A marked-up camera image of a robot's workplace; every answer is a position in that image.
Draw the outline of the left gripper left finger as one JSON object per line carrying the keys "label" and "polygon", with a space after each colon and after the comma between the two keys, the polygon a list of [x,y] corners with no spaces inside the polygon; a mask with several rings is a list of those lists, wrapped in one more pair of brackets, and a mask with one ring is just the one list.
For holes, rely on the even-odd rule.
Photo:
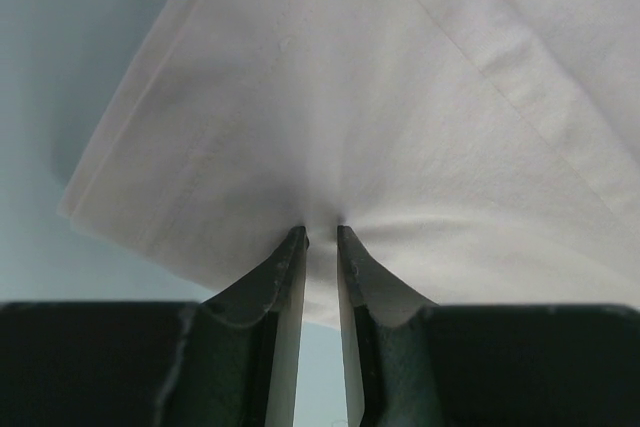
{"label": "left gripper left finger", "polygon": [[289,426],[307,235],[202,302],[1,308],[5,426]]}

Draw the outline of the white and dark green t-shirt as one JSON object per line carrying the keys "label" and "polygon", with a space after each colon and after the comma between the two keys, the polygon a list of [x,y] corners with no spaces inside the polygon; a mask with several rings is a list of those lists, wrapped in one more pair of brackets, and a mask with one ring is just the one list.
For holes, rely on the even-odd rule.
{"label": "white and dark green t-shirt", "polygon": [[306,227],[442,304],[639,303],[639,0],[168,0],[60,202],[212,290]]}

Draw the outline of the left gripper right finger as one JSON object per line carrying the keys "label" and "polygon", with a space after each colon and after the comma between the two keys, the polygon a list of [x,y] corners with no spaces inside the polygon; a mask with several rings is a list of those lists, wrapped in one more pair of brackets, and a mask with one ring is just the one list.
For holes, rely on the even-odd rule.
{"label": "left gripper right finger", "polygon": [[337,230],[352,426],[635,426],[639,314],[616,304],[439,305]]}

